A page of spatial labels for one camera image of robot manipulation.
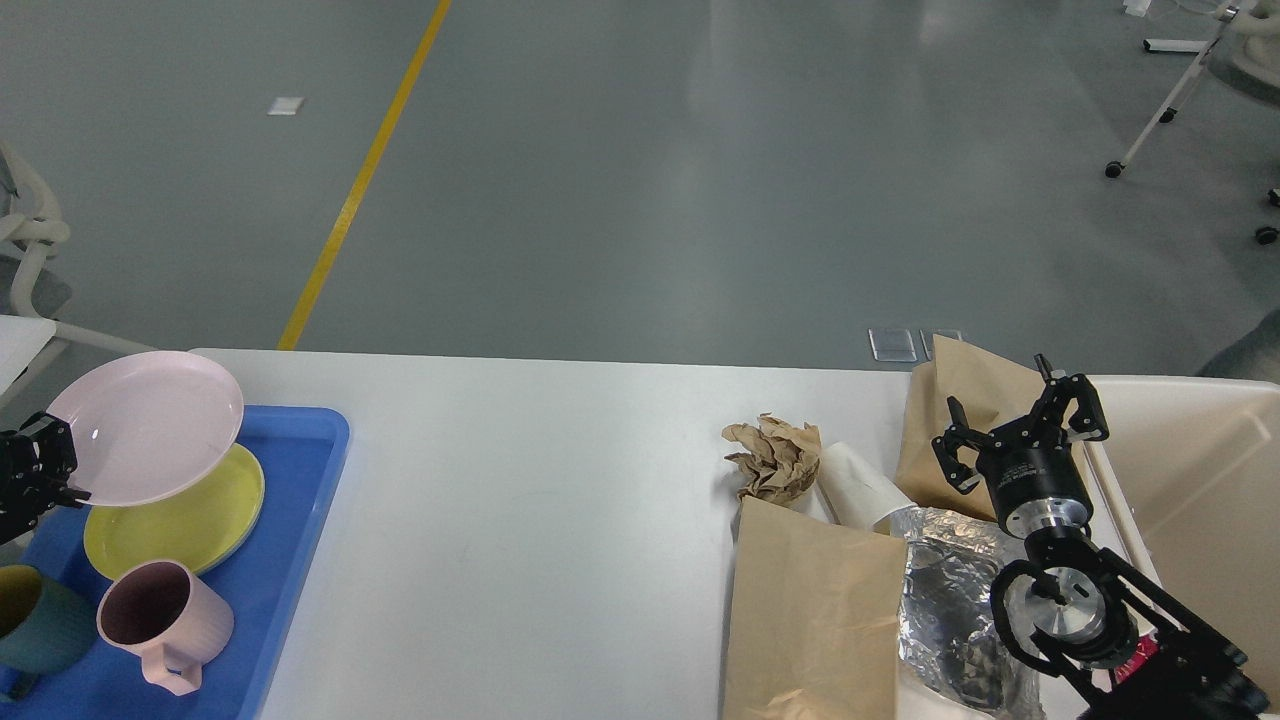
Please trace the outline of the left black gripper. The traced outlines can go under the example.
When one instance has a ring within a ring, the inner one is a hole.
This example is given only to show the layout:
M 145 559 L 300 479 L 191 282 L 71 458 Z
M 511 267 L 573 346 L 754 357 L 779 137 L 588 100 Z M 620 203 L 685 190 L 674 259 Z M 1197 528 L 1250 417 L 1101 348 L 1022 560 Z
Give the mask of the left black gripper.
M 1 544 L 33 530 L 54 507 L 81 509 L 91 498 L 86 489 L 61 478 L 78 468 L 68 421 L 36 413 L 19 430 L 1 436 Z

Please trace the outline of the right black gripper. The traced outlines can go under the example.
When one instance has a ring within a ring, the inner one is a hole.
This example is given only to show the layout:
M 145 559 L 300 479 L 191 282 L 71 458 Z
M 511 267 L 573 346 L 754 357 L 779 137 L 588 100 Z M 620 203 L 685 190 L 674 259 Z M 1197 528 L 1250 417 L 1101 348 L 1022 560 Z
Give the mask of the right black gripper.
M 1021 419 L 1021 428 L 978 432 L 968 424 L 960 400 L 948 396 L 950 423 L 931 441 L 945 480 L 960 495 L 969 495 L 980 483 L 980 474 L 998 527 L 1018 539 L 1053 527 L 1084 530 L 1089 525 L 1093 503 L 1073 459 L 1073 443 L 1110 437 L 1091 379 L 1055 369 L 1043 354 L 1034 361 L 1044 388 Z M 978 452 L 975 468 L 960 460 L 961 448 Z

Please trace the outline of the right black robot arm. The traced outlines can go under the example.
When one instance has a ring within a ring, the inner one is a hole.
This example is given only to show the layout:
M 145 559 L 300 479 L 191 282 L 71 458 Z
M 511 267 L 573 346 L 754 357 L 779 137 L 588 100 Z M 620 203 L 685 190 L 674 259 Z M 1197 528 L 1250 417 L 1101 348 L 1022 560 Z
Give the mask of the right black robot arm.
M 1024 548 L 989 588 L 996 633 L 1025 666 L 1062 678 L 1087 719 L 1258 719 L 1265 691 L 1247 655 L 1204 619 L 1091 537 L 1093 503 L 1073 459 L 1078 442 L 1108 438 L 1087 375 L 1036 355 L 1043 382 L 1023 415 L 991 430 L 948 397 L 932 439 L 946 482 L 987 488 L 998 528 Z

